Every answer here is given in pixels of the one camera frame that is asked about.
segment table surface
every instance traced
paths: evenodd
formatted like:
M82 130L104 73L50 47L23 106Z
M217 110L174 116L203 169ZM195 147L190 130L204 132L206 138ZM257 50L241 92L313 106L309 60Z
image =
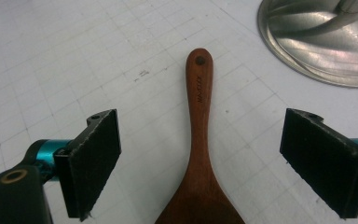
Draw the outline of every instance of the table surface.
M154 223L190 150L185 64L214 60L210 156L246 223L342 220L279 153L285 109L358 137L358 89L323 84L275 58L257 31L260 1L0 0L0 173L38 139L71 139L116 108L122 154L85 223ZM69 219L45 185L55 223Z

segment wooden handle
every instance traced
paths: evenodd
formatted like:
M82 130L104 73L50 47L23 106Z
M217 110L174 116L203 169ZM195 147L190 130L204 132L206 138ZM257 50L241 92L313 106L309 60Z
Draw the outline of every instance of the wooden handle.
M211 107L213 59L206 49L194 49L187 57L186 86L191 122L192 163L209 163L208 119Z

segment wooden spatula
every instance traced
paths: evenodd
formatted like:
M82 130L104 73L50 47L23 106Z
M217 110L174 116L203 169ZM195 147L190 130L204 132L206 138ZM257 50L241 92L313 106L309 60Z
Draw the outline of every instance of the wooden spatula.
M186 86L191 122L191 152L185 177L156 223L244 223L221 190L208 153L213 59L206 49L194 49L186 62Z

